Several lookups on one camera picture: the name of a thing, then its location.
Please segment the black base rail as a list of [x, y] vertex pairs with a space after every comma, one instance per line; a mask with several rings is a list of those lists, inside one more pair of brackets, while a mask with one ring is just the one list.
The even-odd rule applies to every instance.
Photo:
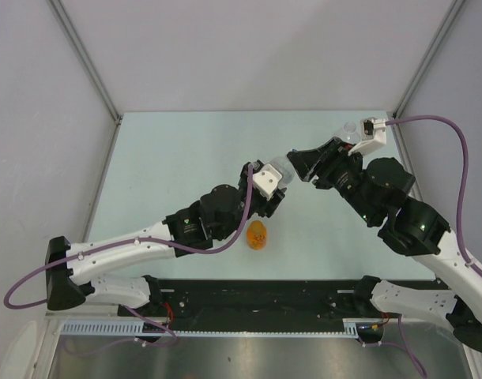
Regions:
[[355, 280], [152, 280], [144, 317], [184, 332], [335, 332], [344, 319], [384, 324], [396, 314], [354, 294]]

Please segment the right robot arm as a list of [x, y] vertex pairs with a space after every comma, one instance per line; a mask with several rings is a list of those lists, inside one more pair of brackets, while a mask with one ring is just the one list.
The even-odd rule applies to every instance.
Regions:
[[394, 158], [363, 158], [386, 139], [349, 144], [337, 137], [318, 148], [291, 151], [299, 179], [318, 190], [335, 189], [395, 253], [411, 257], [447, 285], [447, 291], [415, 290], [374, 276], [355, 286], [352, 306], [362, 317], [376, 311], [418, 318], [445, 328], [482, 353], [482, 267], [461, 255], [458, 233], [430, 205], [410, 197], [412, 174]]

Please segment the clear bottle blue cap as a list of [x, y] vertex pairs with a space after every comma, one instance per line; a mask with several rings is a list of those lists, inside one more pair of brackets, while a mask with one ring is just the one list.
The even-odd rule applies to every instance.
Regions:
[[287, 188], [296, 175], [296, 171], [286, 156], [278, 156], [273, 158], [269, 164], [281, 174], [278, 182], [278, 188]]

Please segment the large clear bottle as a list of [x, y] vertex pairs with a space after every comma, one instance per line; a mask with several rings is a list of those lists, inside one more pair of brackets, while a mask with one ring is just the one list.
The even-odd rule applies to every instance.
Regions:
[[358, 144], [361, 142], [361, 136], [358, 133], [356, 124], [354, 122], [346, 122], [337, 131], [336, 136], [349, 144]]

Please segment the aluminium frame post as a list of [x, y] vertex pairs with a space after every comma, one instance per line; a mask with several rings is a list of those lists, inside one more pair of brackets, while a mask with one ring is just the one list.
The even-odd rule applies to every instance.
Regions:
[[46, 0], [46, 3], [51, 12], [54, 14], [54, 17], [58, 22], [58, 26], [61, 28], [62, 33], [70, 44], [73, 53], [77, 57], [77, 60], [86, 74], [86, 77], [90, 80], [94, 90], [101, 99], [104, 108], [115, 124], [118, 125], [122, 116], [117, 110], [115, 103], [112, 100], [97, 68], [95, 67], [95, 64], [91, 59], [91, 56], [66, 7], [64, 6], [63, 2], [59, 0]]
[[392, 118], [399, 118], [405, 113], [407, 106], [418, 92], [429, 69], [437, 59], [439, 52], [442, 50], [456, 22], [468, 4], [469, 1], [466, 0], [454, 0], [451, 2], [449, 9], [446, 11], [445, 17], [432, 37], [431, 42], [427, 47], [424, 56], [420, 60], [415, 73], [412, 75], [409, 84], [404, 90], [402, 97], [397, 102], [396, 107], [389, 113]]

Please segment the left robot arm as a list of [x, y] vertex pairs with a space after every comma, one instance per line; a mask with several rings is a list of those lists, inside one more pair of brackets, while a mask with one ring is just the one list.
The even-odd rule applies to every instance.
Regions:
[[70, 310], [86, 302], [114, 303], [152, 316], [163, 297], [151, 276], [122, 278], [118, 269], [157, 259], [216, 253], [215, 241], [231, 246], [253, 215], [271, 217], [295, 172], [277, 159], [246, 164], [237, 186], [214, 187], [187, 208], [140, 231], [94, 243], [51, 239], [45, 263], [49, 310]]

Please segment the left aluminium frame post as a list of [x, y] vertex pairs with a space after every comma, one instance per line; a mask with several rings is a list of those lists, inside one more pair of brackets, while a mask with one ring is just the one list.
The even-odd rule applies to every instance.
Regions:
[[90, 80], [94, 90], [101, 99], [104, 108], [115, 124], [118, 125], [122, 116], [117, 110], [115, 103], [112, 100], [97, 68], [95, 67], [95, 64], [91, 59], [91, 56], [66, 7], [64, 6], [63, 2], [59, 0], [46, 0], [46, 3], [51, 12], [54, 14], [54, 17], [58, 22], [58, 26], [61, 28], [62, 33], [70, 44], [73, 53], [77, 57], [77, 60], [86, 74], [86, 77]]

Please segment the right aluminium frame post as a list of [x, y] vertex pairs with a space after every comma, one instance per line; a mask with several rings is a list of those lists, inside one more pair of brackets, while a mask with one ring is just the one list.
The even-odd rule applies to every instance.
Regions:
[[431, 42], [427, 47], [424, 56], [420, 60], [415, 73], [412, 75], [409, 84], [404, 90], [402, 97], [397, 102], [396, 107], [389, 113], [392, 118], [399, 118], [405, 113], [407, 106], [418, 92], [429, 69], [437, 59], [439, 52], [442, 50], [456, 22], [468, 4], [469, 1], [466, 0], [454, 0], [451, 2], [449, 9], [446, 11], [445, 17], [432, 37]]

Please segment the orange juice bottle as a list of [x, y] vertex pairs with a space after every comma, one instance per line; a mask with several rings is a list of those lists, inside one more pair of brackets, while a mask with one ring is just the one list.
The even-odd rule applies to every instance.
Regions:
[[267, 229], [260, 220], [255, 220], [247, 227], [247, 245], [253, 250], [261, 250], [267, 242]]

